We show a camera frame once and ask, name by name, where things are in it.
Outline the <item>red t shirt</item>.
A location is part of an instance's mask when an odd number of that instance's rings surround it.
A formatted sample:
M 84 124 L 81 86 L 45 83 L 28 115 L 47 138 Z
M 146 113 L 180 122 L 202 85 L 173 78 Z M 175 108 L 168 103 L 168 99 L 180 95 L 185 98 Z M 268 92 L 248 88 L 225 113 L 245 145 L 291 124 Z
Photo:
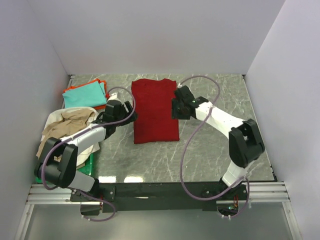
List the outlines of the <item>red t shirt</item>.
M 180 140 L 179 121 L 172 118 L 172 99 L 176 89 L 177 82 L 167 78 L 142 78 L 132 82 L 131 92 L 138 115 L 133 123 L 136 145 Z

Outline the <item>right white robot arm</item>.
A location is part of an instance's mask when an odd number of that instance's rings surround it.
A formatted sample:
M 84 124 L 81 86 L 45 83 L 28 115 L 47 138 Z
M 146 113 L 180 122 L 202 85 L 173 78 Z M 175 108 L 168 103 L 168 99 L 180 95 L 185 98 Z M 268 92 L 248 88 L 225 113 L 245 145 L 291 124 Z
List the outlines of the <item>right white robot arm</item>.
M 265 144 L 257 122 L 251 118 L 243 120 L 232 116 L 202 96 L 194 97 L 187 86 L 177 88 L 174 95 L 171 111 L 174 119 L 194 118 L 201 121 L 185 144 L 180 166 L 183 166 L 186 150 L 192 138 L 204 124 L 208 124 L 228 140 L 230 164 L 221 181 L 229 188 L 237 186 L 240 180 L 244 179 L 252 163 L 265 152 Z

